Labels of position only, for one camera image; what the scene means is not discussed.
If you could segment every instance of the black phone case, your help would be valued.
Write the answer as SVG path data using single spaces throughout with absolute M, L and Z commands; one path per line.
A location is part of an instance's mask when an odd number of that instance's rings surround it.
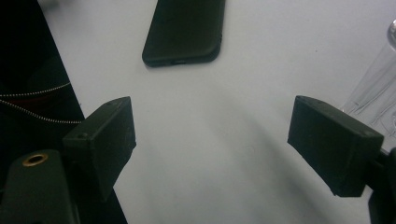
M 159 0 L 142 58 L 151 67 L 211 62 L 219 55 L 225 0 Z

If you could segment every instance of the white table surface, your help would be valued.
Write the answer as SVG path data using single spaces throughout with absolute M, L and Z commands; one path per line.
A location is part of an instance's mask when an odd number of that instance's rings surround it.
M 157 1 L 40 1 L 88 116 L 131 96 L 115 186 L 129 223 L 370 223 L 287 144 L 295 95 L 341 106 L 386 43 L 391 0 L 227 0 L 213 63 L 148 68 Z

